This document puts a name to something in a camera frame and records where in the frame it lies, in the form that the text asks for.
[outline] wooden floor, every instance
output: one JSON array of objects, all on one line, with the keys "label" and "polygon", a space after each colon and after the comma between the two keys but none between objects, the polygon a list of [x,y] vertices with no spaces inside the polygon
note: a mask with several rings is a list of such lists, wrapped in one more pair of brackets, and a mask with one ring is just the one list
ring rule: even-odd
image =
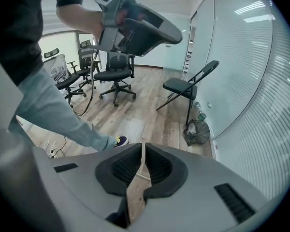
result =
[{"label": "wooden floor", "polygon": [[[82,118],[92,122],[100,132],[112,136],[128,136],[130,143],[152,142],[212,157],[209,142],[188,147],[182,136],[189,103],[186,98],[179,97],[158,112],[156,111],[156,108],[162,105],[170,94],[169,91],[163,89],[162,84],[171,77],[181,78],[181,72],[135,67],[135,78],[125,81],[132,85],[132,91],[136,92],[137,97],[134,100],[131,94],[120,92],[117,99],[118,107],[113,106],[114,93],[105,95],[103,99],[99,99],[98,96],[99,93],[108,90],[112,83],[95,82],[97,89],[95,89],[93,101]],[[91,93],[90,85],[87,85],[85,90],[87,91],[86,98],[73,97],[72,103],[76,112],[84,111],[88,103]],[[196,116],[197,112],[192,109],[190,118],[196,118]],[[55,148],[60,148],[65,143],[63,136],[34,125],[29,127],[27,133],[36,145],[42,147],[46,140],[49,140],[48,148],[54,142],[56,142]],[[63,152],[65,156],[74,156],[92,153],[94,149],[82,147],[67,139]],[[144,160],[143,157],[138,174],[149,178]],[[145,206],[143,191],[150,185],[149,180],[136,176],[128,188],[127,197],[132,222]]]}]

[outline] plastic bag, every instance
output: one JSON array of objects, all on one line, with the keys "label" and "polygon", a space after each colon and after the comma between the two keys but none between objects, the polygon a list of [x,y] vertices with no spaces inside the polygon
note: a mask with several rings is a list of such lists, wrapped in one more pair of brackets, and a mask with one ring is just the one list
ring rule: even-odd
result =
[{"label": "plastic bag", "polygon": [[183,131],[184,139],[188,146],[204,144],[209,138],[209,127],[204,121],[192,119]]}]

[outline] office chair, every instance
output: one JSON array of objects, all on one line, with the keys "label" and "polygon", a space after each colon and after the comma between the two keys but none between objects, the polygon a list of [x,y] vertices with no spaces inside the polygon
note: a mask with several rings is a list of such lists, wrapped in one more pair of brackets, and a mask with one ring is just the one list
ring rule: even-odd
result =
[{"label": "office chair", "polygon": [[77,65],[74,65],[75,61],[69,62],[68,64],[71,64],[71,68],[74,71],[74,74],[79,75],[80,77],[83,77],[84,82],[79,85],[79,88],[82,88],[86,84],[91,84],[91,80],[88,79],[90,75],[90,66],[93,64],[93,71],[97,69],[98,72],[100,72],[98,63],[100,61],[94,61],[92,62],[93,54],[96,52],[96,50],[89,48],[91,45],[90,40],[83,41],[80,43],[80,49],[78,50],[78,56],[79,56],[79,67],[80,70],[76,71],[75,67]]},{"label": "office chair", "polygon": [[64,98],[68,99],[70,107],[73,108],[73,105],[70,104],[71,97],[74,95],[83,95],[84,97],[86,97],[86,93],[81,88],[73,92],[71,91],[70,85],[72,85],[79,79],[79,75],[71,74],[69,72],[64,54],[57,55],[58,53],[58,48],[50,52],[44,53],[44,58],[50,59],[44,61],[43,65],[46,71],[54,79],[56,87],[59,90],[67,90],[68,94]]},{"label": "office chair", "polygon": [[[169,104],[171,101],[175,100],[179,96],[183,96],[189,99],[189,108],[186,119],[186,125],[188,124],[190,110],[192,108],[192,102],[197,97],[197,87],[195,86],[198,82],[204,79],[210,72],[212,72],[219,64],[219,61],[213,60],[206,64],[203,69],[201,69],[198,73],[196,73],[190,80],[184,81],[179,78],[170,78],[166,82],[163,83],[163,88],[173,92],[168,96],[168,100],[162,106],[158,107],[156,111],[165,105]],[[203,73],[202,76],[196,80],[197,75]]]},{"label": "office chair", "polygon": [[[115,92],[113,104],[118,106],[116,98],[119,92],[125,92],[133,95],[133,99],[136,98],[136,93],[129,91],[125,88],[131,89],[131,85],[128,85],[123,79],[134,78],[134,55],[127,55],[122,53],[107,53],[107,63],[104,72],[100,72],[94,75],[94,79],[99,81],[113,81],[114,84],[110,90],[100,94],[99,98],[102,99],[103,95]],[[119,82],[123,82],[126,85],[119,85]]]}]

